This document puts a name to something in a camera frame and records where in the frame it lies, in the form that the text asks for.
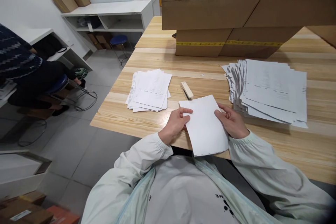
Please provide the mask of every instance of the jacket cuff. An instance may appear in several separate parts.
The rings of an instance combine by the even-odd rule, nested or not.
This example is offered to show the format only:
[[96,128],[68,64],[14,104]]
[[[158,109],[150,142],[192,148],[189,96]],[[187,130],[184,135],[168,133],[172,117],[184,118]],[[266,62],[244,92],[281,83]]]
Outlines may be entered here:
[[163,150],[163,159],[167,159],[174,154],[172,147],[162,142],[158,133],[153,134],[153,139],[155,143]]
[[252,143],[254,141],[256,135],[251,130],[249,130],[249,132],[250,132],[250,134],[247,137],[237,139],[237,138],[233,138],[233,137],[229,136],[229,140],[234,142],[235,144]]

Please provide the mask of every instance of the stapler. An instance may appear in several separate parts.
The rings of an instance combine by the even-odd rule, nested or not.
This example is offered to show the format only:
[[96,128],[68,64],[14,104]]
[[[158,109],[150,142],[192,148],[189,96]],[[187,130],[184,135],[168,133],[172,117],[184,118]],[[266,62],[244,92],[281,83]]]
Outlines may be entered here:
[[186,82],[181,82],[181,88],[182,88],[182,91],[183,91],[183,94],[184,94],[185,98],[187,100],[192,100],[194,95],[193,95],[192,91],[190,90],[190,88],[188,87]]

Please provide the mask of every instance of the orange box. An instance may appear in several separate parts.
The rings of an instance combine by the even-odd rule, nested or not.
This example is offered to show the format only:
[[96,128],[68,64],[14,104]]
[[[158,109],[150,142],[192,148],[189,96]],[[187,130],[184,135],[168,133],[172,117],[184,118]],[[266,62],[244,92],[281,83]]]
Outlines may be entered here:
[[78,215],[58,206],[49,207],[47,211],[54,215],[50,224],[77,224],[79,221]]

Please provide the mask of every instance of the light green jacket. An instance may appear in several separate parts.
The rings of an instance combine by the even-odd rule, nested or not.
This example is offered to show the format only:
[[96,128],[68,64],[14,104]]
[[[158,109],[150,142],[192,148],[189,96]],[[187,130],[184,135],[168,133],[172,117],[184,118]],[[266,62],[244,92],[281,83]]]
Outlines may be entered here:
[[[270,201],[271,216],[240,193],[206,158],[194,158],[196,167],[222,191],[240,223],[323,223],[334,200],[312,184],[295,166],[284,162],[273,147],[252,132],[230,138],[231,160],[254,190]],[[173,154],[158,134],[149,135],[120,155],[93,187],[82,224],[143,223],[155,162]]]

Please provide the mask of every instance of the stool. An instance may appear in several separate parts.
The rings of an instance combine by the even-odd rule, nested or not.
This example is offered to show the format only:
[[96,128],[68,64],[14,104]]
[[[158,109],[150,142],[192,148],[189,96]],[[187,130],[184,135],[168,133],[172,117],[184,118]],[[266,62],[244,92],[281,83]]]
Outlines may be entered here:
[[[76,100],[70,99],[70,98],[64,98],[62,99],[60,96],[58,96],[56,93],[63,90],[68,84],[70,84],[71,86],[73,86],[74,88],[82,91],[82,93],[80,95],[77,96]],[[50,88],[47,92],[44,93],[45,95],[48,95],[60,102],[64,102],[68,105],[72,105],[75,107],[75,109],[77,111],[85,111],[88,110],[89,108],[91,108],[97,101],[97,94],[95,91],[87,91],[86,89],[82,88],[81,86],[79,86],[76,82],[70,80],[65,74],[55,83],[55,85]],[[78,102],[78,100],[83,96],[83,95],[90,95],[94,98],[93,103],[86,107],[86,108],[81,108],[79,106],[76,105],[76,103]]]
[[122,61],[120,61],[120,59],[119,59],[119,57],[118,57],[116,51],[113,49],[115,55],[117,56],[117,58],[118,58],[118,60],[119,60],[119,62],[120,62],[120,65],[121,65],[122,67],[123,67],[123,61],[124,61],[125,59],[129,58],[129,57],[126,56],[126,50],[125,50],[125,47],[124,47],[124,43],[126,43],[127,41],[129,42],[129,44],[130,44],[130,46],[131,46],[131,48],[132,48],[132,51],[133,51],[133,47],[132,47],[132,45],[131,45],[131,43],[130,43],[130,41],[128,40],[128,38],[127,38],[126,35],[118,35],[118,36],[113,37],[113,38],[110,40],[110,44],[111,44],[112,49],[113,49],[113,46],[114,46],[114,45],[115,45],[115,46],[122,45],[122,51],[123,51],[123,53],[124,53],[124,55],[125,55],[125,58],[124,58]]

